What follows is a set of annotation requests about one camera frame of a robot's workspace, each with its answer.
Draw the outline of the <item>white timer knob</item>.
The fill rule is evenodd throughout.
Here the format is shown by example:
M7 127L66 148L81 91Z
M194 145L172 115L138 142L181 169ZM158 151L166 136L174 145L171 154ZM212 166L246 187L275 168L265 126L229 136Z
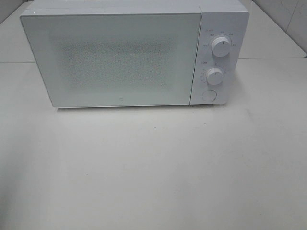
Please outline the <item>white timer knob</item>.
M219 85L223 81L224 71L218 67L211 68L205 73L205 78L209 85Z

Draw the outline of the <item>white microwave oven body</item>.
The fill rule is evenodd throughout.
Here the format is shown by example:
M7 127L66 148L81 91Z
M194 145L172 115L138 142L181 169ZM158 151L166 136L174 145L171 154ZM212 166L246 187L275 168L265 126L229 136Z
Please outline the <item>white microwave oven body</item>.
M192 13L199 13L201 22L190 102L187 105L224 104L232 88L249 20L249 12L237 0L35 0L20 15L20 21L22 16ZM224 57L216 57L211 51L211 40L219 35L226 35L232 41L230 53ZM224 71L224 78L219 85L209 85L205 73L215 67ZM217 92L214 102L202 99L206 90Z

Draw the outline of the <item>round white door button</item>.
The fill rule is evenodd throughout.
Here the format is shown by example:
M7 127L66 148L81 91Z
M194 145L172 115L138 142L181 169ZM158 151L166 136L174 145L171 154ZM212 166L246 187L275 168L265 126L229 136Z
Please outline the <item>round white door button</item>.
M214 102L215 99L217 97L217 92L214 90L206 90L203 94L202 94L202 99L206 102Z

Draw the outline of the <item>white power knob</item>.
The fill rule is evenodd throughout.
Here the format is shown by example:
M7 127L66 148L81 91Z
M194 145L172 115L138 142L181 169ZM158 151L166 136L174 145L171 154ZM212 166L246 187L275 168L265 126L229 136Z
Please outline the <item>white power knob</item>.
M231 46L231 39L224 34L216 36L211 40L211 51L218 58L227 56L230 53Z

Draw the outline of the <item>white microwave door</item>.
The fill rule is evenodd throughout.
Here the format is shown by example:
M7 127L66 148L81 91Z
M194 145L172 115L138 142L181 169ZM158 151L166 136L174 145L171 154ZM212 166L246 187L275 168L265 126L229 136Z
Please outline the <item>white microwave door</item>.
M186 105L201 15L22 16L56 108Z

